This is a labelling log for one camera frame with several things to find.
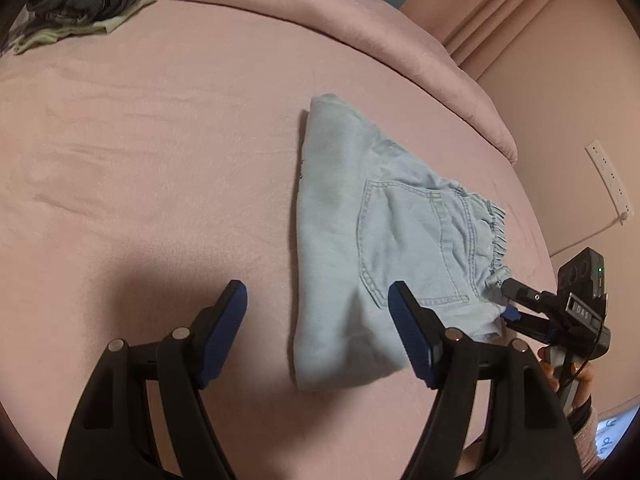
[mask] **person's hand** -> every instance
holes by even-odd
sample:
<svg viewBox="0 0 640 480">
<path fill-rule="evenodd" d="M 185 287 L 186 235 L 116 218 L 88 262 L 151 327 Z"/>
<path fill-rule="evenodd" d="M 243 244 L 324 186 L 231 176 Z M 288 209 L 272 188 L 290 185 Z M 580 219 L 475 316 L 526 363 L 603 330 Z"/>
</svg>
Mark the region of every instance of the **person's hand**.
<svg viewBox="0 0 640 480">
<path fill-rule="evenodd" d="M 538 357 L 540 359 L 544 359 L 544 348 L 538 350 Z M 571 366 L 571 373 L 575 374 L 578 371 L 578 368 L 582 366 L 582 363 L 574 363 Z M 551 386 L 553 391 L 558 391 L 560 388 L 560 382 L 558 379 L 554 377 L 554 368 L 552 365 L 547 363 L 546 361 L 540 361 L 540 367 L 542 368 L 543 373 L 546 375 L 547 380 Z M 580 375 L 576 377 L 578 381 L 578 389 L 575 393 L 574 402 L 572 402 L 572 408 L 575 410 L 576 408 L 580 408 L 591 395 L 591 390 L 593 390 L 593 382 L 596 379 L 595 370 L 591 363 L 587 363 L 587 365 L 580 372 Z"/>
</svg>

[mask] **pink curtain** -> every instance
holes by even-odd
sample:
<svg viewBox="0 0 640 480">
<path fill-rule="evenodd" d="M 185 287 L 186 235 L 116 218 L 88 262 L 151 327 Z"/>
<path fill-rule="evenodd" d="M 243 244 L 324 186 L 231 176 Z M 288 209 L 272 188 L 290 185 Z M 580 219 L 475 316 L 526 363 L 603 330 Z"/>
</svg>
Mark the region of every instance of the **pink curtain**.
<svg viewBox="0 0 640 480">
<path fill-rule="evenodd" d="M 407 0 L 400 10 L 477 79 L 549 0 Z"/>
</svg>

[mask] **pink bedsheet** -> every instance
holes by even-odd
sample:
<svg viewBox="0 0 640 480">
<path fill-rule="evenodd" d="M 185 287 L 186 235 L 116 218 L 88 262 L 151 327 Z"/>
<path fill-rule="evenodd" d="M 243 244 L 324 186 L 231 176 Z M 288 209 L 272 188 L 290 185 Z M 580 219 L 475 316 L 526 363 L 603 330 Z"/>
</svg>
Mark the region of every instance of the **pink bedsheet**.
<svg viewBox="0 0 640 480">
<path fill-rule="evenodd" d="M 430 34 L 382 0 L 190 0 L 260 12 L 320 30 L 410 79 L 516 162 L 516 145 L 489 96 Z"/>
<path fill-rule="evenodd" d="M 108 341 L 160 338 L 238 278 L 249 311 L 204 392 L 238 478 L 401 475 L 434 398 L 410 370 L 323 395 L 290 378 L 292 215 L 314 94 L 337 93 L 498 203 L 516 277 L 554 286 L 508 159 L 437 92 L 361 50 L 246 10 L 160 0 L 108 36 L 0 59 L 0 399 L 51 470 Z M 159 443 L 175 470 L 161 429 Z"/>
</svg>

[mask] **metal screw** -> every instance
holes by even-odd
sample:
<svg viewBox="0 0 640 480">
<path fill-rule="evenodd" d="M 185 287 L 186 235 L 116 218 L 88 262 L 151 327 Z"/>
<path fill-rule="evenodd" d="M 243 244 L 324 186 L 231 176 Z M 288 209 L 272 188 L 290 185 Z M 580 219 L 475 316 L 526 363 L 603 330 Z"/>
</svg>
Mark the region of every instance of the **metal screw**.
<svg viewBox="0 0 640 480">
<path fill-rule="evenodd" d="M 463 338 L 464 334 L 462 331 L 457 328 L 447 328 L 444 331 L 444 337 L 447 339 L 451 339 L 452 341 L 460 341 Z"/>
<path fill-rule="evenodd" d="M 171 335 L 174 337 L 174 339 L 177 340 L 187 339 L 191 335 L 191 330 L 189 330 L 185 326 L 179 326 L 173 332 L 171 332 Z"/>
<path fill-rule="evenodd" d="M 119 352 L 124 348 L 124 341 L 122 339 L 114 339 L 109 343 L 109 346 L 107 346 L 107 348 L 111 352 Z"/>
<path fill-rule="evenodd" d="M 513 346 L 518 352 L 526 352 L 529 349 L 527 342 L 518 338 L 511 341 L 511 346 Z"/>
</svg>

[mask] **sleeve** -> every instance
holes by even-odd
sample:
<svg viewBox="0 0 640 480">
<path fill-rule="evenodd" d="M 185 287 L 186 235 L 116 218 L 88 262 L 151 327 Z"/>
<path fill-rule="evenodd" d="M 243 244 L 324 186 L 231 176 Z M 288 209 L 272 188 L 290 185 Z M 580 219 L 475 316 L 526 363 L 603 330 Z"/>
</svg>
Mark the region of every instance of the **sleeve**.
<svg viewBox="0 0 640 480">
<path fill-rule="evenodd" d="M 593 473 L 602 462 L 598 457 L 596 448 L 597 428 L 598 413 L 592 408 L 588 420 L 574 436 L 575 448 L 578 450 L 582 471 L 587 476 Z"/>
</svg>

